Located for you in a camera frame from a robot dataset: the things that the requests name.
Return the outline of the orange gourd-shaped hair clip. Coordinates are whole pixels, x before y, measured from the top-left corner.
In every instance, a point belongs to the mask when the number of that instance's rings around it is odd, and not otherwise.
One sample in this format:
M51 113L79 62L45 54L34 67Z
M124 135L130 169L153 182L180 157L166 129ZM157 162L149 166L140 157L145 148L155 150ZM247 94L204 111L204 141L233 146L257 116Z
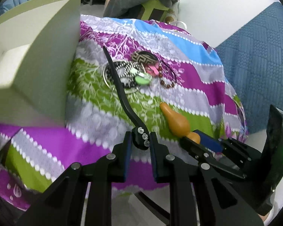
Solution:
M174 111L168 104L160 103L159 105L169 127L170 132L178 137L187 137L188 139L199 144L201 137L199 134L191 131L191 126L187 118Z

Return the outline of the black rhinestone hair clip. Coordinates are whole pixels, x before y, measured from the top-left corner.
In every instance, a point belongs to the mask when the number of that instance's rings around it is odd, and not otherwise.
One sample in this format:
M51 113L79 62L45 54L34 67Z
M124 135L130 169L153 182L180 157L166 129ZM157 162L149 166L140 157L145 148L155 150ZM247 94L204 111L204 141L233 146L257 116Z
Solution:
M130 103L125 94L123 85L121 80L119 79L118 72L114 66L114 62L112 61L110 54L105 46L103 46L104 54L108 60L111 76L118 93L118 98L125 111L126 115L134 124L134 128L132 129L132 141L133 144L140 150L147 150L150 147L150 138L149 131L143 121L136 115L133 109L130 106Z

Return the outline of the green hair clip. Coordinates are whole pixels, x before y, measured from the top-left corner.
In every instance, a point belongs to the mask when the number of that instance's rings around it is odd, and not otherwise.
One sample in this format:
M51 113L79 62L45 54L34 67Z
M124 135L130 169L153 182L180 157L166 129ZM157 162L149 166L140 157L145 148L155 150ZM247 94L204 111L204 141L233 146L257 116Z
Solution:
M152 76L148 73L138 73L135 76L135 82L138 85L149 85L152 81Z

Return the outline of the pink hair clip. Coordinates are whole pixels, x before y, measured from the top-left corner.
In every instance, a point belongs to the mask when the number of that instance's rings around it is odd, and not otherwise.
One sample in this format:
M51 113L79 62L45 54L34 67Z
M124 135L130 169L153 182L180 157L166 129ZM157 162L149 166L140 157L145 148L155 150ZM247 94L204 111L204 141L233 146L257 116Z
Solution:
M159 75L159 70L154 65L148 65L145 67L146 73L155 77Z

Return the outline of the black gold patterned bangle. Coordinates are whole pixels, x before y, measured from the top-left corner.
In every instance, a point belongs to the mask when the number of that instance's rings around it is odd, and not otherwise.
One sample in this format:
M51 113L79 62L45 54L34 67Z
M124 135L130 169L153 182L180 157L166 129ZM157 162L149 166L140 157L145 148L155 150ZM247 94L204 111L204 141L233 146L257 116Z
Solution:
M138 63L146 65L154 65L158 62L158 58L148 51L135 51L131 54L131 59Z

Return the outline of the colourful striped pillow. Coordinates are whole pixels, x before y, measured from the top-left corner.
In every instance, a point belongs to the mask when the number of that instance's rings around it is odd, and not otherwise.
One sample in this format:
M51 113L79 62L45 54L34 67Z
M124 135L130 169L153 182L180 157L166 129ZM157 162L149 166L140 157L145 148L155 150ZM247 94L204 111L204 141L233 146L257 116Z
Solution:
M37 192L46 190L73 162L89 164L121 143L133 123L114 90L103 79L107 47L114 61L130 61L145 50L161 62L162 78L128 94L128 101L160 143L195 164L169 131L160 103L183 115L192 130L215 139L246 141L242 103L225 77L215 49L189 32L163 22L81 17L81 34L67 85L66 125L62 128L13 127L0 124L0 197L26 210Z

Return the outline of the blue quilted cushion right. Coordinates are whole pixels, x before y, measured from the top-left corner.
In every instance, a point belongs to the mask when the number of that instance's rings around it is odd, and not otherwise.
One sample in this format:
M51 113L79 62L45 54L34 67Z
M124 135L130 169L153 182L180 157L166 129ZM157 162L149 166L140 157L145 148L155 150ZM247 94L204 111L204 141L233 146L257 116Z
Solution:
M216 50L249 133L265 129L270 105L283 110L283 5L272 3Z

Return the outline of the green cardboard box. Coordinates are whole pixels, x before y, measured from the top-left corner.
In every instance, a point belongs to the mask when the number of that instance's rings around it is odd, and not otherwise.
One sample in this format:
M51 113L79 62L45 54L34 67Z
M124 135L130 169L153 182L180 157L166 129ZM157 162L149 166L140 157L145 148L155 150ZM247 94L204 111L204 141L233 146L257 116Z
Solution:
M0 123L65 122L81 0L30 0L0 16Z

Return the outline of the green stool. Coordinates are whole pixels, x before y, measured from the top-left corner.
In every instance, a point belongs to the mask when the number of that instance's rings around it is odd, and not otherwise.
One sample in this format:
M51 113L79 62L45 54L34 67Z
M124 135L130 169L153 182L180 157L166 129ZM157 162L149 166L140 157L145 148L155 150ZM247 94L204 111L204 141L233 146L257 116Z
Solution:
M143 21L164 21L169 8L164 6L159 0L148 0L142 4L141 20Z

